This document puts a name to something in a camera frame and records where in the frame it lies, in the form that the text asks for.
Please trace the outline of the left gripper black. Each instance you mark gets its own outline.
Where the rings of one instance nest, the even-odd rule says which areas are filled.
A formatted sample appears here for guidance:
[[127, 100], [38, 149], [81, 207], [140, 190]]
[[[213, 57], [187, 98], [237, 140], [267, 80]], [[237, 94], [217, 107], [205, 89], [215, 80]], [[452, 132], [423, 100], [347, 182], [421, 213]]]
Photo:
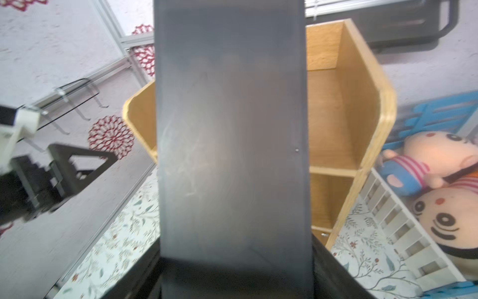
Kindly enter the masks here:
[[[48, 172], [56, 180], [54, 188], [61, 198], [76, 196], [118, 161], [109, 151], [60, 143], [50, 144], [47, 149], [52, 157]], [[73, 156], [99, 158], [102, 164], [95, 169], [80, 169], [71, 162]], [[29, 156], [13, 158], [11, 167], [10, 172], [1, 175], [1, 225], [21, 218], [29, 221], [49, 209], [49, 175], [45, 169]]]

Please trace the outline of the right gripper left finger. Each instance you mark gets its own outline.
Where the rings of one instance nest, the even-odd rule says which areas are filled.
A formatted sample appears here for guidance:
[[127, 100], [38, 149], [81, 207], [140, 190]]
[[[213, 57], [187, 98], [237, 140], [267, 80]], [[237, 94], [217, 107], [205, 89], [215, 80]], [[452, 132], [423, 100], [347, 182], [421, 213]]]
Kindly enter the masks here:
[[102, 299], [159, 299], [162, 272], [161, 240], [157, 239]]

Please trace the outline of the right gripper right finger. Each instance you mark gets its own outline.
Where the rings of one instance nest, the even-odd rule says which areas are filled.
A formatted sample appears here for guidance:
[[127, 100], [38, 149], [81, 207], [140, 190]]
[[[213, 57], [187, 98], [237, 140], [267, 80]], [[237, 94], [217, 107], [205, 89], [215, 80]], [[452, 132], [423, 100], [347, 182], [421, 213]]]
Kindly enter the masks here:
[[314, 298], [374, 299], [336, 258], [312, 235]]

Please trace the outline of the black pencil case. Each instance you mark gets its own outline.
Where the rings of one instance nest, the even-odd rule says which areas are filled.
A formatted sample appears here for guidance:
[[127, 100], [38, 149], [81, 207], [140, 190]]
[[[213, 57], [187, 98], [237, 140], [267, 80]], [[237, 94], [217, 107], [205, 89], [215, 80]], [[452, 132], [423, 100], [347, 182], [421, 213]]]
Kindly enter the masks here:
[[155, 1], [165, 299], [313, 296], [302, 1]]

